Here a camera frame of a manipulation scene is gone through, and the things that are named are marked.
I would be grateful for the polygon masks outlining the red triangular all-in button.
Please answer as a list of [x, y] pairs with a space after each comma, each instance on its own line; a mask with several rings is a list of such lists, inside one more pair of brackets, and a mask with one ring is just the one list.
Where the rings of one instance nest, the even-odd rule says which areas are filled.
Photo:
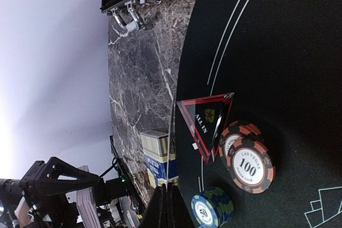
[[234, 93], [180, 100], [177, 106], [205, 163], [215, 161]]

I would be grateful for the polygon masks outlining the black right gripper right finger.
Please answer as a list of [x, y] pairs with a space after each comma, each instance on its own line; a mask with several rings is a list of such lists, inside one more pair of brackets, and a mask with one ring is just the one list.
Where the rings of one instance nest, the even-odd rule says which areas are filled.
[[167, 187], [167, 227], [195, 227], [180, 190], [175, 185], [168, 185]]

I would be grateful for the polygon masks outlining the brown chip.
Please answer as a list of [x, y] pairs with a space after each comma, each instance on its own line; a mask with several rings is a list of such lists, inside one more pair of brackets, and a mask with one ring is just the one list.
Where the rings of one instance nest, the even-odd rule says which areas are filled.
[[276, 166], [253, 123], [235, 121], [228, 125], [221, 133], [218, 151], [233, 182], [242, 190], [259, 194], [275, 180]]

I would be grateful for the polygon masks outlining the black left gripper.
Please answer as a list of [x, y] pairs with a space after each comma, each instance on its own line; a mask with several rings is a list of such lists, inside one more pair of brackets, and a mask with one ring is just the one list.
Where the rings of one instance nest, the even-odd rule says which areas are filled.
[[65, 193], [100, 181], [57, 157], [35, 161], [20, 181], [1, 179], [1, 227], [79, 227], [76, 203]]

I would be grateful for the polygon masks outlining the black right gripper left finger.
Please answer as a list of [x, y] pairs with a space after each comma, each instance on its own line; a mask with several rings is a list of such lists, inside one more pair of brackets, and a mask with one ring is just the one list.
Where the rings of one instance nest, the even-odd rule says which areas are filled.
[[139, 228], [167, 227], [167, 191], [165, 186], [154, 189], [152, 198], [143, 215]]

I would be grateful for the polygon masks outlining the blue chip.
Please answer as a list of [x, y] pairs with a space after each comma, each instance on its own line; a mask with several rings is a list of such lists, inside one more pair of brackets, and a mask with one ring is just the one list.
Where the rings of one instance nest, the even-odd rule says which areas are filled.
[[234, 216], [234, 205], [228, 194], [217, 186], [212, 186], [194, 195], [191, 209], [199, 227], [218, 228]]

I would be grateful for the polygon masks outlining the red playing card deck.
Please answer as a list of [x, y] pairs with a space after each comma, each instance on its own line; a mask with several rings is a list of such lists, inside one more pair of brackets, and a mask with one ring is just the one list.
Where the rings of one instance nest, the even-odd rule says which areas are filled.
[[76, 190], [76, 207], [81, 216], [83, 226], [88, 228], [101, 227], [93, 187], [98, 183], [98, 177], [89, 173], [87, 165], [80, 166], [81, 171], [85, 171], [86, 177], [81, 189]]

